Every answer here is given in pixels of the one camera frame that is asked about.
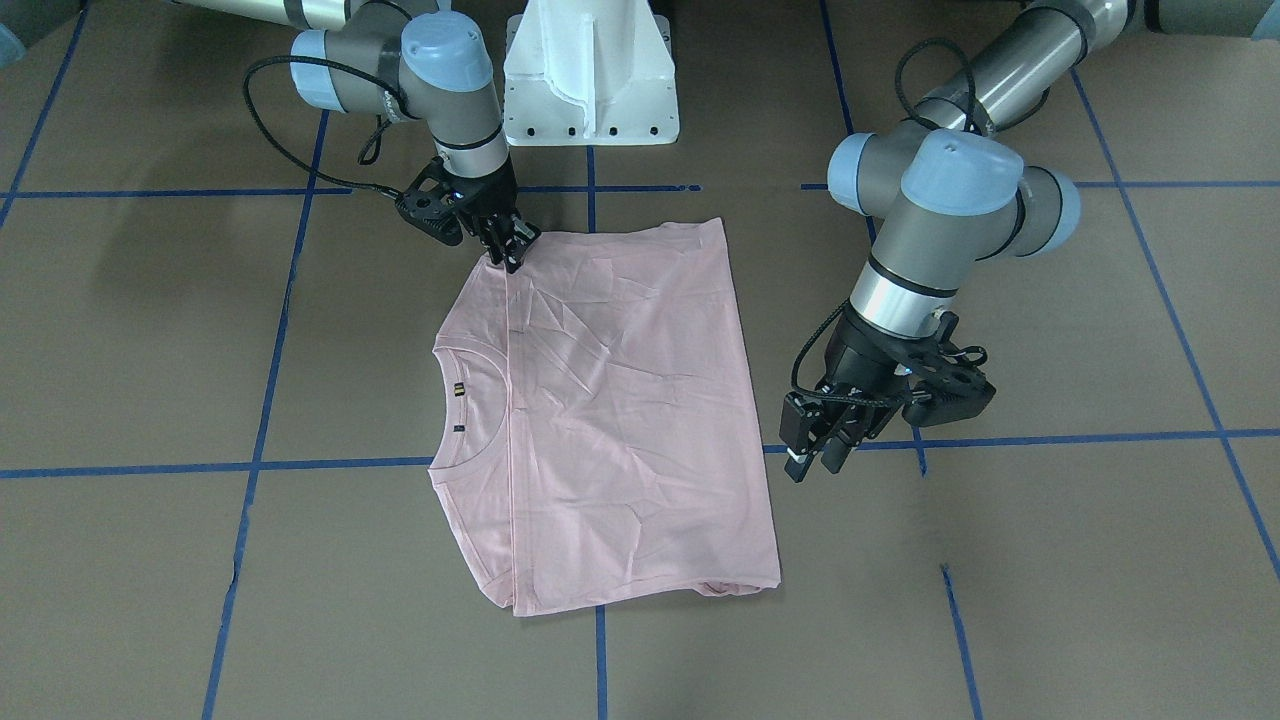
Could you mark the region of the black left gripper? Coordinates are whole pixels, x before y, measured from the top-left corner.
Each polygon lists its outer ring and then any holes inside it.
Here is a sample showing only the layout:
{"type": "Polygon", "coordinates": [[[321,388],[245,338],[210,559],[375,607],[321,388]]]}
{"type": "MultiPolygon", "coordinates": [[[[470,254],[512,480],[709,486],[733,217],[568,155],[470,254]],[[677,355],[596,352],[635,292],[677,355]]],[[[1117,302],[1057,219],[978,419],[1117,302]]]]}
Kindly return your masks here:
{"type": "Polygon", "coordinates": [[[874,439],[888,425],[902,405],[905,380],[896,374],[900,364],[893,351],[904,340],[869,323],[850,301],[840,305],[824,351],[826,372],[817,386],[818,392],[838,401],[822,404],[799,392],[783,397],[780,438],[788,455],[783,469],[792,482],[805,479],[817,439],[823,446],[823,466],[838,474],[864,439],[874,439]]]}

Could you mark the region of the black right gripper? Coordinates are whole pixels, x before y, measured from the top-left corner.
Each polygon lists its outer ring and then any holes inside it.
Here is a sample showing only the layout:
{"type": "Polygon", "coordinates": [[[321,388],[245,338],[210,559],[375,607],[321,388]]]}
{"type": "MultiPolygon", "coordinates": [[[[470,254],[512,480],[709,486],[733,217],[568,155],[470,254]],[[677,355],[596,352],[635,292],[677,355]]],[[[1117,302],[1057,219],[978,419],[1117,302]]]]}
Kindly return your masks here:
{"type": "Polygon", "coordinates": [[[445,169],[453,209],[463,231],[483,240],[490,263],[515,274],[524,258],[541,236],[541,231],[518,214],[516,197],[518,184],[511,160],[506,160],[493,173],[467,178],[445,169]]]}

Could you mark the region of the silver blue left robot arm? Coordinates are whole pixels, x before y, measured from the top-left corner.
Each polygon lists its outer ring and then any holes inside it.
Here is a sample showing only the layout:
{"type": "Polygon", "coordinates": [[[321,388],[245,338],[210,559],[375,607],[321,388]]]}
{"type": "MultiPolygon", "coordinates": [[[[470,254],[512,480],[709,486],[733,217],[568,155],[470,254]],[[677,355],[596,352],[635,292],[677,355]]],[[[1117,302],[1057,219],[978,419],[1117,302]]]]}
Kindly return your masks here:
{"type": "Polygon", "coordinates": [[[1277,38],[1275,1],[1030,1],[975,58],[948,38],[929,47],[959,60],[956,74],[911,101],[888,133],[855,133],[833,151],[833,200],[881,219],[847,300],[819,325],[826,370],[815,388],[794,383],[780,437],[795,480],[820,461],[840,471],[863,441],[900,415],[937,427],[983,413],[995,387],[982,347],[961,347],[951,306],[977,263],[1033,258],[1061,246],[1082,217],[1076,186],[1029,167],[997,136],[1033,117],[1051,86],[1137,28],[1162,35],[1277,38]]]}

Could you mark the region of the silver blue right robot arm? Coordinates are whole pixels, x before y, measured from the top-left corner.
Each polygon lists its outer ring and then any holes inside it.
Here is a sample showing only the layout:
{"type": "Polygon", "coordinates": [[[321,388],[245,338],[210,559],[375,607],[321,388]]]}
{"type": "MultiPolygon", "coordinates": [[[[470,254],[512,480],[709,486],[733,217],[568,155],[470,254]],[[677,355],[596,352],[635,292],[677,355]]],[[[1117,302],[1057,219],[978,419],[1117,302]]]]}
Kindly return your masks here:
{"type": "Polygon", "coordinates": [[[297,29],[288,54],[247,69],[242,94],[250,96],[260,70],[285,65],[308,105],[374,115],[361,164],[378,159],[393,124],[425,123],[435,156],[407,188],[369,190],[434,240],[456,246],[475,237],[493,264],[521,268],[540,232],[516,206],[493,64],[475,20],[447,1],[210,1],[207,9],[297,29]]]}

